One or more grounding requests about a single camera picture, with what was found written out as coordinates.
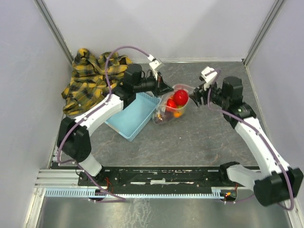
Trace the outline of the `clear polka dot zip bag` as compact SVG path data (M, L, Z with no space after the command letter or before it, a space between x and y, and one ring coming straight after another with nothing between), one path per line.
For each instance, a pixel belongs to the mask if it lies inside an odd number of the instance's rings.
M161 102L152 115L153 122L160 125L182 117L186 112L193 90L192 86L175 84L173 92L161 97Z

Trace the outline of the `red fake apple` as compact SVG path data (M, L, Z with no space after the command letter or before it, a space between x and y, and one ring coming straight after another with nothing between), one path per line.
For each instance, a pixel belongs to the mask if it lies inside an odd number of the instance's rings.
M176 105L184 106L187 103L188 99L189 99L189 95L183 89L177 90L173 95L173 100L176 103Z

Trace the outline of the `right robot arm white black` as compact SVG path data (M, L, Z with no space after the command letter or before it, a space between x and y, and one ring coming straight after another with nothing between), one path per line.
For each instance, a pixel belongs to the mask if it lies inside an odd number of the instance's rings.
M233 182L241 184L253 191L263 206L289 200L287 210L293 210L304 178L303 172L299 168L291 168L267 138L256 113L243 101L242 80L228 76L219 88L216 79L216 75L200 76L202 84L194 89L190 98L197 106L218 105L218 112L245 141L260 168L259 172L255 172L238 162L228 162L221 165L218 181L224 186Z

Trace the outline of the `dark purple fake fruit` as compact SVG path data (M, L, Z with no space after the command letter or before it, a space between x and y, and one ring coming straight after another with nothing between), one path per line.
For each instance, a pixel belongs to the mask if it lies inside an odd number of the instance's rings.
M155 117L156 117L156 120L155 120L156 124L162 124L162 123L164 124L173 119L173 113L172 112L164 112L164 113L157 112Z

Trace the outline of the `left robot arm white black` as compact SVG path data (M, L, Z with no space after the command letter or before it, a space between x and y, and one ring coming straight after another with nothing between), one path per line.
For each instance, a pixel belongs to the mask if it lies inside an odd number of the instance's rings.
M81 169L86 171L94 185L101 185L105 180L103 167L91 153L90 136L106 120L124 110L135 99L137 93L152 92L161 96L173 91L162 78L161 64L155 60L149 63L150 75L142 77L142 67L131 64L118 81L116 87L99 104L84 114L72 119L65 117L59 128L57 153L64 152L71 157Z

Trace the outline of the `green orange fake mango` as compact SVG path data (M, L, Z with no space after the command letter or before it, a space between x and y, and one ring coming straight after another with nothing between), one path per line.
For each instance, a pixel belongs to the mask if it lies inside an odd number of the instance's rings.
M181 111L176 111L176 112L173 113L173 117L174 117L174 118L179 118L179 117L181 117L182 115L183 115L183 112L181 112Z

